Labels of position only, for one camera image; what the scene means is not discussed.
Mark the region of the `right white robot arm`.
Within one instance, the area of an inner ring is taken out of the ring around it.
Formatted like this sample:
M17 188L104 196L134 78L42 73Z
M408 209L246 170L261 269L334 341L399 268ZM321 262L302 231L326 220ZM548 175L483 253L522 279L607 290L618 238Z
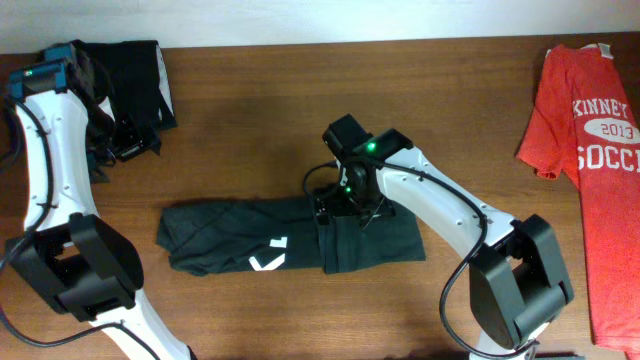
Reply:
M344 221L356 234L405 208L461 258L439 299L449 336L472 359L534 358L538 336L574 298L552 226L538 215L519 220L473 196L395 129L375 136L345 115L322 139L338 180L312 198L318 222ZM463 273L469 275L470 308L481 328L474 346L446 315L448 296Z

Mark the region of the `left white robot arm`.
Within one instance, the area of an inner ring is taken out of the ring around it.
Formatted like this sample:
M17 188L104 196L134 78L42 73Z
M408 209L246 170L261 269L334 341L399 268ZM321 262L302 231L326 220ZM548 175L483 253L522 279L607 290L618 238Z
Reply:
M4 264L127 357L192 358L149 302L136 248L100 217L91 189L115 163L158 151L159 132L176 124L158 42L51 46L9 75L5 104L26 149L29 202Z

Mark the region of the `dark green t-shirt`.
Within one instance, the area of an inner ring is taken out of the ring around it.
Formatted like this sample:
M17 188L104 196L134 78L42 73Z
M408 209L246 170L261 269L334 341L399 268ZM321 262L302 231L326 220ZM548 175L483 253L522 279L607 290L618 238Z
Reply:
M415 216L397 203L360 227L305 197L216 199L165 208L156 243L172 269L194 276L320 268L325 274L423 261Z

